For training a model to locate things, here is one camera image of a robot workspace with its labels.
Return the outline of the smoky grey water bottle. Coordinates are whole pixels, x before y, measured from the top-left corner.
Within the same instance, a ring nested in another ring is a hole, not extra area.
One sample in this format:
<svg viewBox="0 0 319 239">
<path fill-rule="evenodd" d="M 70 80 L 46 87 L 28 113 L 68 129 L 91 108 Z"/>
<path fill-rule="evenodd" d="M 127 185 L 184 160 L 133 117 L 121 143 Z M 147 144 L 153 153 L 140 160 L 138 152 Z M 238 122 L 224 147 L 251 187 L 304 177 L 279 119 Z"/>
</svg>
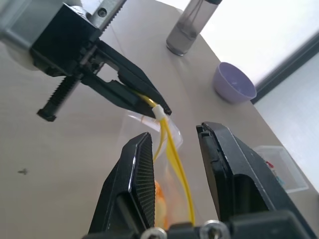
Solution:
<svg viewBox="0 0 319 239">
<path fill-rule="evenodd" d="M 183 56 L 192 47 L 223 0 L 191 0 L 166 39 L 167 48 Z"/>
</svg>

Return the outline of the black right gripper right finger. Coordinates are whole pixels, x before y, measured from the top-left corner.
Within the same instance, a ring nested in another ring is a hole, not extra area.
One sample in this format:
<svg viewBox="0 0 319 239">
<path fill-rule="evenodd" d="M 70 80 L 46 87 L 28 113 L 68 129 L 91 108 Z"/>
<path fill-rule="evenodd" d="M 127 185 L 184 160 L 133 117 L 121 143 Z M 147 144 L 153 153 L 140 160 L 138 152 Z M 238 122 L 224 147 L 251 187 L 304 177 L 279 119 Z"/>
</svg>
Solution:
<svg viewBox="0 0 319 239">
<path fill-rule="evenodd" d="M 218 219 L 294 211 L 294 203 L 264 159 L 220 123 L 196 127 L 207 182 Z"/>
</svg>

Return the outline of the dark window frame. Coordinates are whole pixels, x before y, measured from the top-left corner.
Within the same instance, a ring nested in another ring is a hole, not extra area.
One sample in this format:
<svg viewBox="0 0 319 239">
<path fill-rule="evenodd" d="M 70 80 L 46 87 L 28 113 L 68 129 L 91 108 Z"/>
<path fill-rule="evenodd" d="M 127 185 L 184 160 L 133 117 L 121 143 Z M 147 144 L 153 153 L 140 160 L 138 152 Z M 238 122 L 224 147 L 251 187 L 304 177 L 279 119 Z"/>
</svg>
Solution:
<svg viewBox="0 0 319 239">
<path fill-rule="evenodd" d="M 257 95 L 251 100 L 252 104 L 260 101 L 264 96 L 276 88 L 286 78 L 292 75 L 312 57 L 319 53 L 319 31 L 301 45 L 292 55 L 285 59 L 274 71 L 265 77 L 256 87 Z"/>
</svg>

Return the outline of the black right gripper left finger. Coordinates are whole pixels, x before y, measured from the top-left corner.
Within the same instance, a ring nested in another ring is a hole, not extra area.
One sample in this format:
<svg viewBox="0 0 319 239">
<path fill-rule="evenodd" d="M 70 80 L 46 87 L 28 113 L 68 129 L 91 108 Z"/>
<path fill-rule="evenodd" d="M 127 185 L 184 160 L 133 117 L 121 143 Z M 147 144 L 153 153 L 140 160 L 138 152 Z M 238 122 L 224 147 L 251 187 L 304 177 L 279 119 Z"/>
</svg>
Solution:
<svg viewBox="0 0 319 239">
<path fill-rule="evenodd" d="M 89 234 L 134 232 L 155 225 L 155 177 L 152 137 L 148 132 L 130 139 L 106 178 Z"/>
</svg>

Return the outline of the clear plastic box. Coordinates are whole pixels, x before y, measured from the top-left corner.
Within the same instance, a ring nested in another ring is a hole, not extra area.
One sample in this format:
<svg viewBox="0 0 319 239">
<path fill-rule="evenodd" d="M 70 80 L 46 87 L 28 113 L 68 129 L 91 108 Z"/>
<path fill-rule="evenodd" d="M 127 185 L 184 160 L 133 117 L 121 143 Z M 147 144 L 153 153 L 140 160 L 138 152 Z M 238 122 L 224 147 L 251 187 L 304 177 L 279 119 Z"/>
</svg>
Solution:
<svg viewBox="0 0 319 239">
<path fill-rule="evenodd" d="M 295 165 L 287 150 L 283 146 L 262 145 L 253 149 L 264 161 L 270 161 L 283 173 L 285 186 L 283 187 L 287 193 L 307 190 L 309 188 L 307 182 L 301 175 L 299 169 Z"/>
</svg>

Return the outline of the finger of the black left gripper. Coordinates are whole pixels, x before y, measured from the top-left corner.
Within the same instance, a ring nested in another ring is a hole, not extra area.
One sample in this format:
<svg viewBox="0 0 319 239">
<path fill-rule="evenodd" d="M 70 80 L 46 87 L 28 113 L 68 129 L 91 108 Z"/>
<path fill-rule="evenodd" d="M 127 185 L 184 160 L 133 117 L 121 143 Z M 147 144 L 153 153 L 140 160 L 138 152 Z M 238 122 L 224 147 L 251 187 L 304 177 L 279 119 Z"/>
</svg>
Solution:
<svg viewBox="0 0 319 239">
<path fill-rule="evenodd" d="M 167 115 L 171 115 L 170 107 L 142 69 L 102 40 L 97 43 L 97 49 L 118 68 L 118 77 L 124 85 L 149 97 L 161 105 Z"/>
<path fill-rule="evenodd" d="M 82 78 L 81 82 L 120 108 L 155 118 L 151 106 L 118 81 L 105 82 L 94 74 L 88 74 Z"/>
</svg>

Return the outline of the clear yellow-zip plastic bag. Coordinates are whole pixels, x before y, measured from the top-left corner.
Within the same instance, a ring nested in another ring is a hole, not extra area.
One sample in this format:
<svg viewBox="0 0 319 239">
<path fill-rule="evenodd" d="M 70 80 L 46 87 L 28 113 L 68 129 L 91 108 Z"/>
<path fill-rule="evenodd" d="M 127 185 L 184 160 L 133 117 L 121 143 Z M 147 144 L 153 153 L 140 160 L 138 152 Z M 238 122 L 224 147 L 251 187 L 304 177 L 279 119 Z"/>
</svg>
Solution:
<svg viewBox="0 0 319 239">
<path fill-rule="evenodd" d="M 132 90 L 132 92 L 137 94 L 142 100 L 144 100 L 152 108 L 152 111 L 155 114 L 155 119 L 160 124 L 160 142 L 159 142 L 158 149 L 155 153 L 155 156 L 153 158 L 153 161 L 157 159 L 158 154 L 162 148 L 165 136 L 167 135 L 166 156 L 183 187 L 183 190 L 187 199 L 189 221 L 194 226 L 195 225 L 195 210 L 194 210 L 193 200 L 191 196 L 191 191 L 189 188 L 188 180 L 187 180 L 182 162 L 177 152 L 176 144 L 173 141 L 172 132 L 168 124 L 168 117 L 165 114 L 164 109 L 162 108 L 160 104 L 154 102 L 151 98 L 145 95 L 142 95 L 141 93 L 138 93 L 137 91 Z"/>
</svg>

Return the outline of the small colourful clips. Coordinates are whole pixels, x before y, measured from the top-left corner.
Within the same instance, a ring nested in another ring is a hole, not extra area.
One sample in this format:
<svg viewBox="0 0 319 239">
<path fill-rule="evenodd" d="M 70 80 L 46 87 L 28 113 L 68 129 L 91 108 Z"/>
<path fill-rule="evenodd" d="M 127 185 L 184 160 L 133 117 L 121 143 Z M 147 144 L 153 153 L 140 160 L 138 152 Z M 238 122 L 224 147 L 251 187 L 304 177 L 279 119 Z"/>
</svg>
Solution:
<svg viewBox="0 0 319 239">
<path fill-rule="evenodd" d="M 280 183 L 280 185 L 282 187 L 284 187 L 285 186 L 285 182 L 283 180 L 282 171 L 279 168 L 277 168 L 274 164 L 272 164 L 270 161 L 266 160 L 266 164 L 267 164 L 268 168 L 271 170 L 271 172 L 274 174 L 275 178 Z"/>
</svg>

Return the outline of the purple plastic bowl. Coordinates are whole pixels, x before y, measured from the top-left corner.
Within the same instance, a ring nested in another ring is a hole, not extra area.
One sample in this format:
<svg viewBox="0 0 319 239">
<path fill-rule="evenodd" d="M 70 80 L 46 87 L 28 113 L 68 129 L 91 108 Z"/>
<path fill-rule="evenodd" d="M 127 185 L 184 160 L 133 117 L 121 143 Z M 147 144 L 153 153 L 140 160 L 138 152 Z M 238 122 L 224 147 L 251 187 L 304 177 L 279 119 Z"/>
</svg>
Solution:
<svg viewBox="0 0 319 239">
<path fill-rule="evenodd" d="M 257 95 L 252 81 L 236 66 L 221 62 L 214 73 L 213 87 L 222 99 L 231 104 L 240 104 Z"/>
</svg>

